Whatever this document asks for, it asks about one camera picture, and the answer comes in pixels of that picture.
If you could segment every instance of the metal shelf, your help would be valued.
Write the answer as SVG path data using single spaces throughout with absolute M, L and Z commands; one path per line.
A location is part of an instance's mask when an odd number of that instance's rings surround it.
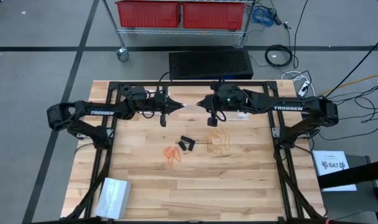
M 125 27 L 116 31 L 119 34 L 197 34 L 197 35 L 243 35 L 241 30 L 233 31 L 226 29 L 185 29 L 163 27 Z
M 108 13 L 108 17 L 112 23 L 114 30 L 116 31 L 116 35 L 120 41 L 121 48 L 116 52 L 118 59 L 121 62 L 125 62 L 129 58 L 127 47 L 124 43 L 124 36 L 126 34 L 196 34 L 196 35 L 230 35 L 230 36 L 238 36 L 238 44 L 234 45 L 234 47 L 243 47 L 244 42 L 243 40 L 246 39 L 247 30 L 249 28 L 249 24 L 251 21 L 251 17 L 247 16 L 244 17 L 246 23 L 243 24 L 240 30 L 228 30 L 228 29 L 185 29 L 182 26 L 182 21 L 179 27 L 176 28 L 159 28 L 159 27 L 117 27 L 116 22 L 114 21 L 114 17 L 108 3 L 106 0 L 101 0 L 106 8 L 106 12 Z M 251 15 L 254 9 L 254 5 L 257 0 L 143 0 L 143 1 L 175 1 L 175 2 L 241 2 L 241 3 L 249 3 L 250 8 L 248 14 Z

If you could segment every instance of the red bin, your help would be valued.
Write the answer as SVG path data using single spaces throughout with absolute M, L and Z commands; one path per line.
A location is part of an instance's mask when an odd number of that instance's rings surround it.
M 119 1 L 122 27 L 178 27 L 177 2 Z
M 241 29 L 243 3 L 183 3 L 183 27 L 203 29 Z

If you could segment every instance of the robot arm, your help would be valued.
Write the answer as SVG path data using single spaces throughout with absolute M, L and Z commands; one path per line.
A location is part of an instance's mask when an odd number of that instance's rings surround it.
M 221 119 L 218 111 L 238 111 L 250 114 L 267 113 L 268 111 L 303 111 L 309 116 L 292 127 L 280 128 L 276 134 L 280 145 L 294 147 L 294 142 L 302 134 L 309 133 L 317 127 L 330 127 L 338 124 L 337 106 L 326 98 L 307 97 L 274 97 L 265 93 L 250 90 L 242 90 L 236 85 L 214 83 L 211 86 L 213 94 L 206 95 L 205 99 L 198 102 L 198 106 L 211 113 L 208 118 L 209 126 L 217 126 Z
M 76 101 L 74 103 L 60 103 L 47 110 L 48 125 L 50 128 L 61 131 L 67 129 L 77 138 L 78 134 L 90 137 L 95 148 L 107 149 L 110 147 L 110 135 L 102 126 L 94 127 L 79 120 L 84 116 L 114 116 L 117 119 L 132 119 L 136 112 L 161 112 L 160 124 L 166 126 L 165 115 L 183 107 L 181 103 L 173 101 L 167 96 L 167 90 L 150 93 L 142 86 L 132 88 L 122 86 L 119 90 L 125 99 L 114 105 L 105 103 L 91 103 Z

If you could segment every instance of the cart wheel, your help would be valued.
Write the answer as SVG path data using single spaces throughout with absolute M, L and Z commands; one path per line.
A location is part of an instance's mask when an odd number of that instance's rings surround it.
M 119 49 L 117 51 L 117 58 L 120 62 L 126 62 L 129 59 L 129 53 L 127 49 Z

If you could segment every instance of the wooden tabletop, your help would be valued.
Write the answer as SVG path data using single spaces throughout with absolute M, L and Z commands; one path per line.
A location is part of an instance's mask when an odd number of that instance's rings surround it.
M 89 101 L 104 103 L 108 85 L 108 81 L 94 81 Z M 277 85 L 280 96 L 295 96 L 292 81 L 278 80 Z M 258 86 L 240 87 L 263 92 Z M 227 122 L 212 128 L 206 124 L 210 114 L 196 106 L 212 93 L 208 86 L 170 86 L 168 90 L 173 100 L 186 107 L 167 117 L 166 128 L 160 126 L 157 115 L 145 119 L 136 114 L 130 121 L 117 122 L 109 176 L 132 182 L 125 220 L 274 221 L 284 217 L 268 115 L 228 113 Z M 283 115 L 287 126 L 301 121 L 299 112 Z M 85 117 L 94 126 L 101 120 L 101 116 Z M 192 152 L 179 149 L 182 135 L 196 141 Z M 89 142 L 79 141 L 78 146 Z M 304 139 L 296 145 L 309 149 Z M 168 147 L 179 149 L 170 161 L 164 155 Z M 292 157 L 299 189 L 323 215 L 310 154 L 294 148 Z M 87 192 L 94 158 L 93 146 L 77 152 L 61 216 L 72 212 Z M 288 191 L 295 215 L 293 195 Z

